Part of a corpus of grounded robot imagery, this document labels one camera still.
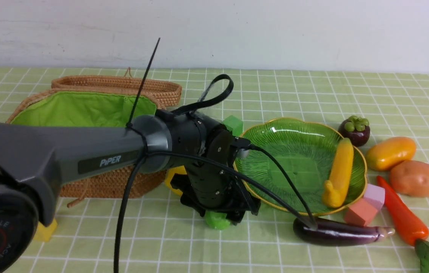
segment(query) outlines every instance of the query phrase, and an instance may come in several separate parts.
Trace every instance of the eggplant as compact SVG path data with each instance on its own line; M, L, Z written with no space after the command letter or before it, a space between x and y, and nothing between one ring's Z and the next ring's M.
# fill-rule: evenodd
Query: eggplant
M367 119L350 116L339 125L338 132L343 138L349 138L355 147L361 147L368 142L371 130Z
M356 246L381 242L395 234L395 229L383 226L362 227L316 217L317 229L311 229L300 219L294 220L294 233L304 242L321 246Z

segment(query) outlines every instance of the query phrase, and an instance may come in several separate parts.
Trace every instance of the pink foam block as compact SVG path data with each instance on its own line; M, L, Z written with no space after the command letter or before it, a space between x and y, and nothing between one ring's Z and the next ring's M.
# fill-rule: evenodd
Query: pink foam block
M380 210L385 204L385 189L377 185L368 184L363 198L377 210Z
M378 210L364 198L361 198L348 208L344 216L344 221L348 224L367 226L374 220L377 214Z

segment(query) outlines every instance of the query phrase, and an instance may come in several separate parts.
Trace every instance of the green checkered tablecloth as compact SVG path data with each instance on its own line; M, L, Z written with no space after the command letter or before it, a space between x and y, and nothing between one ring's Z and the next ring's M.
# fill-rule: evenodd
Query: green checkered tablecloth
M29 95L66 75L123 76L124 69L0 67L0 121ZM133 76L142 77L137 70ZM336 127L346 117L365 116L372 138L362 152L394 135L416 140L416 160L429 162L429 75L340 71L238 69L153 69L150 78L183 86L181 104L196 101L215 76L229 74L235 88L228 100L208 108L217 119L234 115L245 129L280 116ZM370 171L374 183L377 173ZM429 199L403 197L429 226ZM119 200L87 199L72 209L58 204L58 229L48 243L32 242L8 273L112 272ZM128 203L121 271L142 273L401 273L418 272L411 247L395 236L367 246L330 248L302 243L293 217L263 205L259 216L224 231L211 230L178 196L161 185ZM332 219L341 219L335 215ZM392 225L386 209L372 225Z

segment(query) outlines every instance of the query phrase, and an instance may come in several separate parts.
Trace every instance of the toy vegetable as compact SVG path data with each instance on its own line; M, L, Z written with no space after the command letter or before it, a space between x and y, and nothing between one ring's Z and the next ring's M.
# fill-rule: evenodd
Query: toy vegetable
M415 248L420 259L420 273L429 273L428 227L403 203L383 177L377 176L377 183L385 189L385 206L395 224L396 233Z
M317 230L296 218L294 233L304 242L322 246L355 246L382 242L395 234L395 229L383 226L356 226L324 218L316 218Z
M336 149L329 179L324 182L322 203L328 207L340 207L348 195L353 171L354 147L349 138L343 138Z
M390 171L390 184L401 194L412 197L429 197L429 164L407 160Z
M350 116L339 125L338 132L343 138L349 138L355 147L363 146L369 140L369 121L361 117Z
M388 138L366 153L366 162L374 171L389 171L405 160L411 160L417 152L415 141L406 136Z

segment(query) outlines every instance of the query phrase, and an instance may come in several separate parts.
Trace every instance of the carrot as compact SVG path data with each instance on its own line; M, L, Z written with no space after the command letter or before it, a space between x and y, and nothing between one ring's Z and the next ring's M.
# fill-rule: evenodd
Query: carrot
M377 184L385 190L385 206L401 239L415 248L420 259L420 273L429 273L429 229L408 207L381 176Z
M411 246L415 246L418 239L426 240L429 230L423 221L403 203L384 178L377 176L377 182L381 188L385 189L385 206L402 240Z

